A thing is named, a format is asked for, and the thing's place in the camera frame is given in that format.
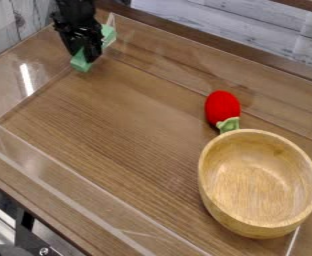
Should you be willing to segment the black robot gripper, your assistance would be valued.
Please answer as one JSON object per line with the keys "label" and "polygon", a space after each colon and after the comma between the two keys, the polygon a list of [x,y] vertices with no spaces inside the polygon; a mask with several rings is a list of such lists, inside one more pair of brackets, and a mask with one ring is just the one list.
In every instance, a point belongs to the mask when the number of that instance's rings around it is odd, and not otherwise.
{"label": "black robot gripper", "polygon": [[55,30],[59,32],[64,46],[71,55],[83,47],[88,63],[92,63],[103,53],[102,24],[98,22],[94,0],[56,0],[58,10],[51,17]]}

